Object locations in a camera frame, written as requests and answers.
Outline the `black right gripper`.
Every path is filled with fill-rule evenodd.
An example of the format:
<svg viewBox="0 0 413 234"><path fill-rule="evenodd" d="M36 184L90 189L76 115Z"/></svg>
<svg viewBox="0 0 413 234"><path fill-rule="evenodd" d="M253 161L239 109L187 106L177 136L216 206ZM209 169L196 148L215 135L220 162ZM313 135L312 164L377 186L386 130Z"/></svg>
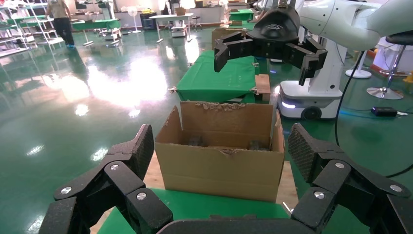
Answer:
<svg viewBox="0 0 413 234"><path fill-rule="evenodd" d="M293 7L273 7L246 36L234 32L215 40L214 71L219 73L228 60L247 56L282 59L300 68L299 85L323 68L327 50L312 38L299 42L300 17Z"/></svg>

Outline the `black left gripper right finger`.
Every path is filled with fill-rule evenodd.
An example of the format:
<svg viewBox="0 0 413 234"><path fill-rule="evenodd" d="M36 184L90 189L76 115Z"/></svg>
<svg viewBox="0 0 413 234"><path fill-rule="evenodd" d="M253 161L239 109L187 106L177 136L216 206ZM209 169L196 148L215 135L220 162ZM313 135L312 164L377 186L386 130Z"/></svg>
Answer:
<svg viewBox="0 0 413 234"><path fill-rule="evenodd" d="M351 160L337 145L315 139L296 123L288 151L310 188L293 209L293 220L320 234L343 206L372 234L410 234L413 201L403 185Z"/></svg>

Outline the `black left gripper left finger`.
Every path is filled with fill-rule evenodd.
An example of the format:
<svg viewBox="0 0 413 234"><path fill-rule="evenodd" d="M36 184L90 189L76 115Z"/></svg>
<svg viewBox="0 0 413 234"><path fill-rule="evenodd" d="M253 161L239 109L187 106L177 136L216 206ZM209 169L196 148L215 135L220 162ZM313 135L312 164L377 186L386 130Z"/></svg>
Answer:
<svg viewBox="0 0 413 234"><path fill-rule="evenodd" d="M103 214L116 207L137 234L155 234L172 222L172 211L144 183L154 152L152 127L112 146L94 168L59 187L41 234L88 234Z"/></svg>

